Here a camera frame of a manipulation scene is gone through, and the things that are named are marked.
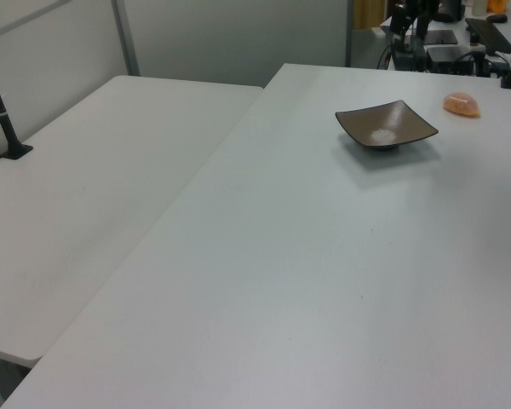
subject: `brown square dish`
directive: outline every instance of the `brown square dish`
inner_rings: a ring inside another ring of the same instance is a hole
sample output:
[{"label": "brown square dish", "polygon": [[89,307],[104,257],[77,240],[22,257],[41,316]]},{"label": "brown square dish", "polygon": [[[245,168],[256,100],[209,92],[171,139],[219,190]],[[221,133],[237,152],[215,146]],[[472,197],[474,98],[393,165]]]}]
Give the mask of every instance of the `brown square dish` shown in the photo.
[{"label": "brown square dish", "polygon": [[388,150],[437,134],[403,101],[355,111],[336,112],[342,128],[365,147]]}]

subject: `orange object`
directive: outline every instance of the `orange object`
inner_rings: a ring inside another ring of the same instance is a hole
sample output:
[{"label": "orange object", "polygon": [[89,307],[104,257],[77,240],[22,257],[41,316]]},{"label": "orange object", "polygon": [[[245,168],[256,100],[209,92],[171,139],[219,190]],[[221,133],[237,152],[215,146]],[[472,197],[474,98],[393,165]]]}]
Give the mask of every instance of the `orange object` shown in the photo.
[{"label": "orange object", "polygon": [[509,0],[488,0],[488,9],[493,13],[503,13]]},{"label": "orange object", "polygon": [[479,104],[470,95],[463,92],[455,92],[443,100],[443,108],[449,112],[457,113],[465,117],[480,117]]}]

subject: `white table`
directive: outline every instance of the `white table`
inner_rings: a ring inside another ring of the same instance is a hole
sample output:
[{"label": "white table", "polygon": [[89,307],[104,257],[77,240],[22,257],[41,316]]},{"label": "white table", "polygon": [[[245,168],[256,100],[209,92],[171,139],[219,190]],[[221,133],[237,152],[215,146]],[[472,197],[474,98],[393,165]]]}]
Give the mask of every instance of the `white table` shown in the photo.
[{"label": "white table", "polygon": [[[399,98],[439,134],[334,117]],[[87,406],[511,408],[511,90],[284,66],[3,409]]]},{"label": "white table", "polygon": [[0,358],[47,352],[260,92],[114,78],[0,160]]},{"label": "white table", "polygon": [[[465,17],[467,18],[475,18],[475,19],[485,19],[488,15],[493,13],[488,13],[481,16],[473,16],[471,13],[471,7],[466,7]],[[496,28],[503,34],[503,36],[511,43],[511,0],[509,0],[509,4],[507,9],[505,10],[505,14],[508,16],[508,22],[503,24],[496,24]],[[390,21],[392,19],[389,18],[384,23],[383,26],[389,26]],[[452,30],[458,40],[458,45],[469,46],[469,32],[466,31],[468,24],[465,20],[458,21],[457,23],[438,23],[432,21],[428,27],[428,30]],[[429,46],[429,47],[446,47],[443,45],[438,46]],[[489,57],[491,60],[501,61],[499,57]]]}]

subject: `desk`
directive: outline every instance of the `desk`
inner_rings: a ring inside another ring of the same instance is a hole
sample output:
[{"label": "desk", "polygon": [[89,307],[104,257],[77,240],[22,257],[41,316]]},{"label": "desk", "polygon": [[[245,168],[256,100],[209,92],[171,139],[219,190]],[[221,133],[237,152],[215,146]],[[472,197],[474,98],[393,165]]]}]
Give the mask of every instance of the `desk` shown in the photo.
[{"label": "desk", "polygon": [[[508,16],[508,22],[504,24],[496,24],[496,28],[500,30],[503,36],[511,43],[511,0],[509,1],[508,8],[505,11],[505,14]],[[472,16],[471,7],[466,7],[465,17],[468,18],[477,18],[477,19],[485,19],[487,15],[482,16]],[[382,23],[383,26],[389,26],[390,21],[392,19],[386,20]],[[469,33],[466,31],[468,24],[465,20],[458,21],[457,23],[438,23],[432,21],[429,25],[428,30],[452,30],[458,39],[458,45],[467,45],[469,46]],[[498,57],[489,57],[491,60],[502,61]]]},{"label": "desk", "polygon": [[[334,117],[398,98],[439,134]],[[511,90],[284,66],[3,409],[85,406],[511,408]]]},{"label": "desk", "polygon": [[0,358],[47,352],[260,92],[114,78],[0,160]]}]

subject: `keyboard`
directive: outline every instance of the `keyboard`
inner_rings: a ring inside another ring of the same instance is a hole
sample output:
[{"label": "keyboard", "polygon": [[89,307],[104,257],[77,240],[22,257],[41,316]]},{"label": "keyboard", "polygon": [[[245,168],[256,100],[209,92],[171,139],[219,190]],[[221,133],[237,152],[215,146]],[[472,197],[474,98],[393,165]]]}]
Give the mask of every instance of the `keyboard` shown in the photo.
[{"label": "keyboard", "polygon": [[471,32],[479,34],[479,41],[486,46],[488,55],[495,55],[497,51],[511,54],[511,43],[492,23],[480,19],[466,19],[466,23]]}]

